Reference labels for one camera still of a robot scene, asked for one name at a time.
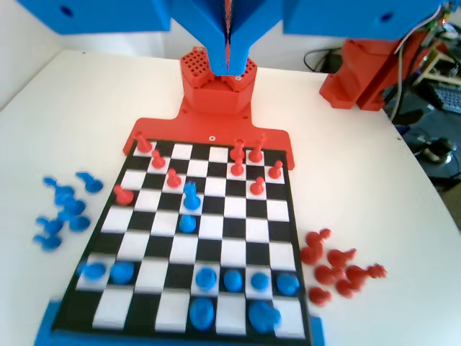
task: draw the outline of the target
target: blue chess piece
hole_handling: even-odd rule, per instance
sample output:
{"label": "blue chess piece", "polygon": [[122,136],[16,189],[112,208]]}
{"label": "blue chess piece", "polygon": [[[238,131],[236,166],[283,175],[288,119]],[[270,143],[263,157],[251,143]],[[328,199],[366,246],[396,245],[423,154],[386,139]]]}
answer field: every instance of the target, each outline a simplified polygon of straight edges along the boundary
{"label": "blue chess piece", "polygon": [[77,172],[75,175],[85,183],[85,190],[89,193],[97,193],[104,186],[101,180],[95,179],[88,172]]}
{"label": "blue chess piece", "polygon": [[197,187],[194,182],[188,182],[184,186],[184,193],[186,197],[184,199],[184,207],[189,210],[197,210],[200,207],[200,199],[197,196]]}

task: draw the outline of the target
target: blue plastic part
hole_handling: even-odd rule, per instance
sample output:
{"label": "blue plastic part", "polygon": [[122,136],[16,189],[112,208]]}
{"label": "blue plastic part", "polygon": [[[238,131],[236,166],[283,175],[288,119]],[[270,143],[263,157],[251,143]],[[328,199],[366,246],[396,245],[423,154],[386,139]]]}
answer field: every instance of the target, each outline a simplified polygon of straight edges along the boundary
{"label": "blue plastic part", "polygon": [[82,232],[88,229],[90,223],[86,216],[74,216],[69,220],[69,228],[73,232]]}
{"label": "blue plastic part", "polygon": [[197,210],[200,207],[200,199],[197,196],[197,187],[194,182],[188,182],[184,186],[184,193],[186,197],[184,199],[184,207],[189,210]]}
{"label": "blue plastic part", "polygon": [[195,329],[206,330],[211,327],[215,308],[209,298],[197,298],[190,305],[189,317]]}
{"label": "blue plastic part", "polygon": [[239,271],[231,269],[224,274],[224,286],[229,292],[241,292],[242,285],[243,279]]}
{"label": "blue plastic part", "polygon": [[282,321],[280,312],[265,301],[251,303],[248,316],[253,328],[261,334],[273,331]]}
{"label": "blue plastic part", "polygon": [[251,285],[255,290],[266,290],[267,287],[269,287],[269,276],[267,276],[263,272],[256,272],[251,277]]}
{"label": "blue plastic part", "polygon": [[197,227],[194,216],[184,214],[179,222],[179,230],[184,233],[192,233]]}
{"label": "blue plastic part", "polygon": [[284,296],[294,296],[300,288],[300,281],[294,275],[280,274],[277,278],[277,289]]}
{"label": "blue plastic part", "polygon": [[116,262],[110,268],[110,277],[117,285],[125,285],[130,282],[135,272],[135,265],[131,262]]}
{"label": "blue plastic part", "polygon": [[106,273],[106,265],[103,262],[81,263],[77,267],[77,274],[83,275],[87,280],[98,280]]}
{"label": "blue plastic part", "polygon": [[82,180],[85,183],[85,190],[88,193],[97,193],[102,190],[104,184],[99,179],[95,179],[90,173],[88,172],[77,172],[75,173],[76,177]]}

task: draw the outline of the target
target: black square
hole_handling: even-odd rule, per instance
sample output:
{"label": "black square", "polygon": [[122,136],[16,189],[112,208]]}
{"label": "black square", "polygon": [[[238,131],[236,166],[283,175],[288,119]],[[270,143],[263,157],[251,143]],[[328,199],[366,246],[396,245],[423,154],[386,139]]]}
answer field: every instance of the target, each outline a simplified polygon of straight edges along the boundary
{"label": "black square", "polygon": [[269,240],[286,241],[291,243],[291,229],[289,222],[268,221],[269,222]]}
{"label": "black square", "polygon": [[256,180],[256,178],[262,177],[264,179],[264,167],[263,166],[246,166],[246,179]]}
{"label": "black square", "polygon": [[267,218],[267,201],[246,200],[246,216],[252,218]]}
{"label": "black square", "polygon": [[189,160],[171,159],[169,168],[174,168],[177,174],[186,174],[189,168]]}
{"label": "black square", "polygon": [[246,181],[228,179],[225,183],[225,195],[246,197]]}
{"label": "black square", "polygon": [[161,190],[164,187],[166,174],[147,173],[143,182],[143,189]]}
{"label": "black square", "polygon": [[125,330],[133,334],[153,332],[159,304],[160,294],[134,293],[125,321]]}
{"label": "black square", "polygon": [[204,196],[202,213],[223,215],[224,201],[224,197]]}
{"label": "black square", "polygon": [[228,164],[221,162],[208,162],[207,177],[226,178],[228,173]]}
{"label": "black square", "polygon": [[223,238],[246,238],[246,222],[244,218],[224,218]]}
{"label": "black square", "polygon": [[192,147],[191,159],[208,160],[210,158],[210,147],[204,144],[194,144]]}
{"label": "black square", "polygon": [[180,265],[169,263],[165,277],[165,288],[183,288],[190,290],[194,265]]}
{"label": "black square", "polygon": [[157,209],[179,210],[181,207],[182,195],[178,193],[163,192],[160,195]]}
{"label": "black square", "polygon": [[285,184],[266,183],[266,196],[268,200],[287,200]]}
{"label": "black square", "polygon": [[267,265],[271,264],[269,259],[268,243],[246,243],[246,264]]}
{"label": "black square", "polygon": [[130,156],[127,159],[127,169],[147,171],[151,162],[150,156]]}
{"label": "black square", "polygon": [[123,233],[102,232],[93,243],[91,252],[97,254],[117,254],[122,244]]}
{"label": "black square", "polygon": [[197,261],[220,262],[221,240],[199,239],[197,244]]}
{"label": "black square", "polygon": [[150,231],[152,229],[153,217],[155,215],[155,213],[148,211],[133,211],[128,228]]}
{"label": "black square", "polygon": [[170,258],[172,236],[150,236],[144,257]]}

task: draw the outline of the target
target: red chess piece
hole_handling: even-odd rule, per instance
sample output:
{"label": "red chess piece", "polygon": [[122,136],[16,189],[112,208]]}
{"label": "red chess piece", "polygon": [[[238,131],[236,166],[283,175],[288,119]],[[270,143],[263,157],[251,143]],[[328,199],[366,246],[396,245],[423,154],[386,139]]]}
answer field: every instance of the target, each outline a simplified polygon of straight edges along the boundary
{"label": "red chess piece", "polygon": [[269,172],[268,172],[269,176],[272,179],[279,179],[280,176],[282,175],[282,172],[280,171],[282,166],[283,166],[283,163],[281,161],[277,161],[273,167],[269,168]]}
{"label": "red chess piece", "polygon": [[253,195],[260,195],[264,192],[264,178],[258,177],[256,181],[250,185],[250,192]]}
{"label": "red chess piece", "polygon": [[314,270],[314,276],[322,285],[332,285],[336,280],[344,277],[344,270],[342,268],[330,268],[326,265],[319,265]]}
{"label": "red chess piece", "polygon": [[245,153],[243,152],[243,147],[245,146],[245,141],[243,139],[236,139],[236,144],[233,149],[230,151],[229,155],[230,158],[234,161],[245,157]]}
{"label": "red chess piece", "polygon": [[165,166],[165,159],[160,156],[158,150],[152,151],[152,167],[156,169],[163,168]]}
{"label": "red chess piece", "polygon": [[181,177],[178,177],[178,175],[176,174],[176,170],[174,170],[173,168],[170,168],[168,170],[168,178],[166,179],[166,184],[169,187],[173,187],[174,189],[179,187],[181,184]]}
{"label": "red chess piece", "polygon": [[349,251],[346,251],[346,252],[342,252],[342,251],[334,249],[334,250],[328,251],[326,258],[333,267],[344,268],[346,267],[347,261],[354,259],[356,252],[357,252],[356,249],[350,249]]}
{"label": "red chess piece", "polygon": [[318,233],[317,232],[309,232],[307,236],[305,236],[305,242],[311,247],[314,243],[323,243],[324,239],[329,238],[331,235],[330,229],[322,229]]}
{"label": "red chess piece", "polygon": [[315,305],[324,306],[331,300],[331,293],[320,287],[309,288],[309,300]]}
{"label": "red chess piece", "polygon": [[230,173],[232,173],[234,177],[239,177],[243,174],[243,157],[238,157],[236,159],[235,164],[230,168]]}
{"label": "red chess piece", "polygon": [[152,143],[149,142],[141,132],[137,133],[135,138],[138,141],[137,148],[141,153],[148,153],[152,150]]}
{"label": "red chess piece", "polygon": [[135,197],[135,194],[132,191],[125,190],[120,185],[114,186],[114,193],[117,196],[116,198],[117,203],[121,205],[129,205],[133,201],[133,198]]}

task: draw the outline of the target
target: red pawn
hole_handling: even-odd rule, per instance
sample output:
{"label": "red pawn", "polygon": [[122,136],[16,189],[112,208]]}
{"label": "red pawn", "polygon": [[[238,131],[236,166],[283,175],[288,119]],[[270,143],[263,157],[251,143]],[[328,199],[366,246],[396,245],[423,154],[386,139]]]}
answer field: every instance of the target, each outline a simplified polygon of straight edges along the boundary
{"label": "red pawn", "polygon": [[178,177],[176,170],[173,168],[168,170],[168,178],[166,180],[166,184],[174,189],[178,188],[181,184],[181,177]]}
{"label": "red pawn", "polygon": [[311,247],[315,243],[323,243],[324,239],[329,238],[331,235],[330,229],[322,229],[318,233],[317,232],[309,232],[307,236],[305,236],[305,242]]}
{"label": "red pawn", "polygon": [[273,167],[269,168],[269,172],[268,172],[269,176],[272,179],[279,179],[280,176],[282,175],[282,172],[280,171],[282,166],[283,166],[283,163],[281,161],[277,161]]}
{"label": "red pawn", "polygon": [[165,166],[165,159],[160,156],[158,150],[152,151],[152,167],[156,169],[163,168]]}
{"label": "red pawn", "polygon": [[326,265],[319,265],[314,270],[314,276],[322,285],[333,285],[336,280],[344,277],[344,270],[342,268],[329,268]]}
{"label": "red pawn", "polygon": [[320,287],[309,288],[309,300],[315,305],[324,306],[331,300],[331,293]]}
{"label": "red pawn", "polygon": [[117,196],[116,198],[117,203],[121,205],[129,205],[133,201],[133,198],[135,197],[135,194],[132,191],[125,190],[120,185],[114,186],[114,193]]}
{"label": "red pawn", "polygon": [[135,138],[138,141],[137,148],[141,153],[148,153],[152,150],[152,143],[141,132],[136,133]]}
{"label": "red pawn", "polygon": [[256,181],[250,185],[250,192],[253,195],[260,195],[264,192],[264,178],[258,177]]}
{"label": "red pawn", "polygon": [[334,267],[344,268],[346,267],[346,263],[352,259],[354,259],[356,249],[350,249],[349,251],[342,252],[339,250],[330,250],[326,255],[327,260],[330,264]]}

